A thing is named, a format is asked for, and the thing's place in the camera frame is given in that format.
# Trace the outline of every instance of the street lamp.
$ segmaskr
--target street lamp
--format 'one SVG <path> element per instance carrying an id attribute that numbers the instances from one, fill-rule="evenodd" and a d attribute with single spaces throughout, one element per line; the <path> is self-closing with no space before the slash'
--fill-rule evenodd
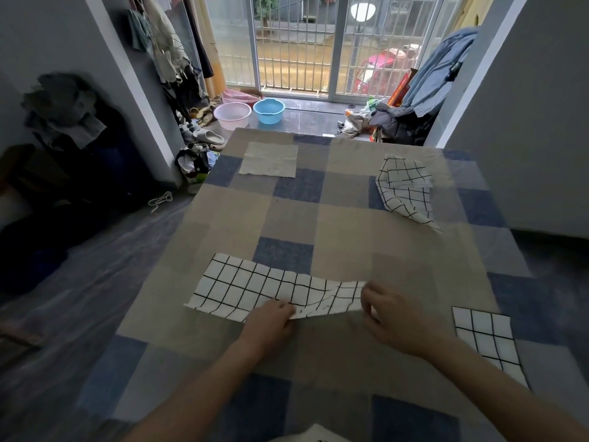
<path id="1" fill-rule="evenodd" d="M 352 66 L 356 66 L 356 58 L 358 55 L 358 48 L 360 46 L 360 33 L 363 31 L 363 23 L 370 20 L 376 12 L 376 6 L 372 3 L 356 3 L 350 7 L 350 14 L 354 20 L 357 21 L 354 29 L 354 44 L 352 47 L 352 58 L 350 59 L 350 68 L 348 68 L 348 83 L 346 93 L 352 92 L 352 83 L 354 81 L 354 70 Z"/>

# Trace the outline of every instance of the red car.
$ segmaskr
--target red car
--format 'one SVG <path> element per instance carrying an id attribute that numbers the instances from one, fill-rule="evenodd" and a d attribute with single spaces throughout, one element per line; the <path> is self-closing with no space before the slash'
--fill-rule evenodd
<path id="1" fill-rule="evenodd" d="M 403 49 L 391 48 L 370 56 L 356 70 L 352 94 L 387 96 L 419 54 L 420 45 L 405 45 Z"/>

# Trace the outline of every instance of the person's left hand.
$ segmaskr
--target person's left hand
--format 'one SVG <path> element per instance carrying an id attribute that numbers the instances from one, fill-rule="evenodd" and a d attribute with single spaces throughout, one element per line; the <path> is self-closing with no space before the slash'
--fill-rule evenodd
<path id="1" fill-rule="evenodd" d="M 283 300 L 270 300 L 247 315 L 237 342 L 262 359 L 291 335 L 293 323 L 290 318 L 294 314 L 292 304 Z"/>

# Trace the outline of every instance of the plaid bedsheet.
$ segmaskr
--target plaid bedsheet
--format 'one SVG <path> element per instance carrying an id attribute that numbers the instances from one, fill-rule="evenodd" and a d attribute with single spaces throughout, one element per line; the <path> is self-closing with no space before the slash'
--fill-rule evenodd
<path id="1" fill-rule="evenodd" d="M 298 145 L 296 178 L 239 174 L 250 141 Z M 384 209 L 375 176 L 387 154 L 427 166 L 442 233 Z M 242 324 L 183 305 L 215 253 L 335 281 L 395 285 L 448 328 L 452 306 L 510 315 L 531 388 L 557 401 L 564 386 L 547 380 L 546 369 L 574 364 L 549 316 L 550 298 L 466 153 L 238 129 L 96 364 L 80 407 L 138 421 L 186 372 L 205 369 L 235 340 Z M 499 437 L 430 365 L 376 343 L 359 312 L 299 320 L 210 437 L 263 441 L 313 423 L 353 441 Z"/>

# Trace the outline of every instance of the person's right hand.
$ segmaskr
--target person's right hand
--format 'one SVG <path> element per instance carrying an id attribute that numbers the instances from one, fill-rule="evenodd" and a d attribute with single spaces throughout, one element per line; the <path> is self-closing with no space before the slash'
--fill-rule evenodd
<path id="1" fill-rule="evenodd" d="M 395 289 L 368 282 L 362 289 L 360 300 L 368 331 L 379 342 L 405 354 L 427 358 L 448 336 L 446 330 L 423 312 L 413 298 Z M 372 308 L 378 319 L 373 317 Z"/>

